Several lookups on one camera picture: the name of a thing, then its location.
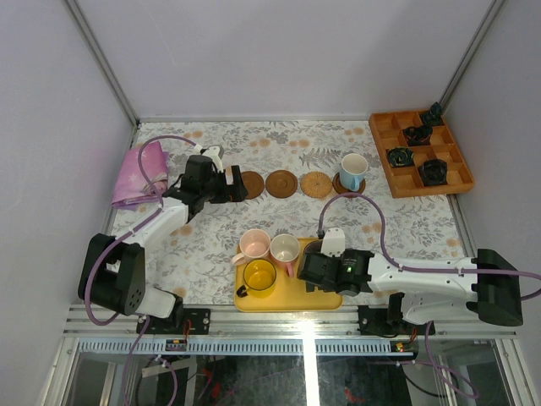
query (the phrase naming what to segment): pink towel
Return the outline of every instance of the pink towel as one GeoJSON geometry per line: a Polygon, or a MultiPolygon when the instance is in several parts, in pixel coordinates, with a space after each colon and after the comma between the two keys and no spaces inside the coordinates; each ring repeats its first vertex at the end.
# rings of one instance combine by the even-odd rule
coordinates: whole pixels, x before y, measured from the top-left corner
{"type": "MultiPolygon", "coordinates": [[[[140,203],[158,200],[139,170],[139,150],[133,148],[124,157],[112,194],[113,207],[135,210],[140,203]]],[[[158,141],[148,144],[141,157],[147,176],[161,192],[167,190],[167,157],[158,141]]]]}

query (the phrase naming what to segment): mug handle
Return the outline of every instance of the mug handle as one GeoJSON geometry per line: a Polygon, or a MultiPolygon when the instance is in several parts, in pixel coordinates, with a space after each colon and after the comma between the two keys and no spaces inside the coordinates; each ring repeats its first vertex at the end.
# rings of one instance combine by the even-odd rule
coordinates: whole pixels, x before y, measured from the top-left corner
{"type": "Polygon", "coordinates": [[[244,285],[237,289],[237,296],[239,298],[245,298],[246,296],[248,296],[248,290],[244,285]]]}
{"type": "Polygon", "coordinates": [[[352,187],[352,191],[353,192],[356,192],[358,190],[358,188],[361,187],[361,181],[359,178],[353,178],[353,187],[352,187]]]}
{"type": "Polygon", "coordinates": [[[295,277],[295,272],[293,270],[293,265],[291,262],[288,262],[286,264],[286,268],[287,268],[287,275],[289,275],[289,277],[295,277]]]}
{"type": "Polygon", "coordinates": [[[234,266],[239,266],[239,265],[245,264],[246,262],[247,262],[246,255],[243,254],[242,252],[240,254],[236,254],[231,259],[231,265],[234,265],[234,266]]]}

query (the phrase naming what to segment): round wooden coaster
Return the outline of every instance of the round wooden coaster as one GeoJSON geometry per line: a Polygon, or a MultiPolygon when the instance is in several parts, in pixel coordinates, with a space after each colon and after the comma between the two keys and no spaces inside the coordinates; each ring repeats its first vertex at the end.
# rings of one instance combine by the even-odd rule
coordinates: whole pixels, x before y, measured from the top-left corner
{"type": "Polygon", "coordinates": [[[304,194],[315,199],[323,199],[332,190],[331,178],[322,172],[309,172],[301,179],[304,194]]]}
{"type": "Polygon", "coordinates": [[[242,172],[240,176],[243,178],[244,186],[248,190],[247,200],[255,199],[265,190],[265,182],[257,172],[246,171],[242,172]]]}
{"type": "Polygon", "coordinates": [[[267,176],[265,187],[274,197],[285,199],[297,191],[297,177],[289,171],[275,171],[267,176]]]}
{"type": "Polygon", "coordinates": [[[353,192],[353,191],[355,191],[356,193],[363,193],[364,188],[366,188],[366,179],[363,179],[363,182],[361,182],[361,186],[358,188],[358,190],[350,190],[342,186],[342,184],[340,183],[340,174],[337,173],[335,177],[332,179],[332,187],[335,188],[335,191],[339,195],[341,195],[342,193],[353,192]]]}

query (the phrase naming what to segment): table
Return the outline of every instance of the table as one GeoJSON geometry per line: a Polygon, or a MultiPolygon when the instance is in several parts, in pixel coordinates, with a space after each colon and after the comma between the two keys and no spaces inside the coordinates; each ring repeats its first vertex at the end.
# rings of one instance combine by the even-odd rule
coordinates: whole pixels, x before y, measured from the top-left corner
{"type": "MultiPolygon", "coordinates": [[[[299,179],[297,192],[287,199],[264,191],[242,203],[207,203],[189,224],[147,255],[146,282],[183,296],[186,304],[232,305],[234,268],[229,260],[244,231],[263,228],[271,237],[279,233],[316,237],[320,211],[336,193],[333,190],[324,199],[313,199],[301,190],[300,179],[311,171],[332,178],[342,157],[351,152],[362,154],[369,162],[364,193],[385,213],[385,241],[391,255],[420,259],[463,256],[446,196],[391,197],[366,121],[143,123],[135,143],[141,145],[165,134],[181,135],[205,146],[222,145],[224,166],[240,165],[242,171],[255,171],[263,178],[286,169],[299,179]]],[[[192,148],[179,140],[160,142],[169,152],[170,179],[176,179],[192,148]]],[[[152,210],[153,204],[143,204],[136,211],[117,211],[112,232],[119,233],[152,210]]],[[[342,228],[347,247],[380,252],[380,218],[360,199],[337,200],[325,214],[324,225],[342,228]]],[[[382,305],[386,300],[383,293],[360,294],[346,297],[344,304],[382,305]]]]}

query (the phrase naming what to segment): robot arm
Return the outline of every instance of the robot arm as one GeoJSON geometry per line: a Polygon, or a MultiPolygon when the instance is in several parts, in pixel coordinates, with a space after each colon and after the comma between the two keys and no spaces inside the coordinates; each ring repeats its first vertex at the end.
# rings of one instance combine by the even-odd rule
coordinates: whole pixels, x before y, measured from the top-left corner
{"type": "MultiPolygon", "coordinates": [[[[182,298],[145,286],[145,251],[191,221],[206,201],[214,204],[239,202],[248,195],[239,166],[232,166],[233,182],[227,184],[220,146],[202,150],[197,145],[195,149],[202,155],[192,155],[188,159],[180,187],[171,187],[163,194],[161,211],[134,224],[128,231],[137,229],[137,232],[117,244],[100,264],[91,286],[92,303],[123,315],[137,312],[165,319],[164,323],[170,326],[181,324],[182,298]],[[107,264],[118,265],[118,271],[107,269],[107,264]]],[[[79,281],[78,295],[81,299],[85,296],[92,267],[115,240],[113,236],[97,234],[90,241],[79,281]]]]}
{"type": "Polygon", "coordinates": [[[515,268],[493,250],[479,250],[477,258],[455,261],[395,259],[346,249],[344,232],[331,228],[323,240],[305,250],[298,277],[326,292],[355,296],[360,292],[395,292],[388,322],[423,325],[432,320],[471,319],[497,326],[521,326],[522,305],[518,277],[462,273],[467,269],[515,268]],[[406,272],[402,266],[430,269],[406,272]],[[438,273],[456,269],[456,273],[438,273]]]}

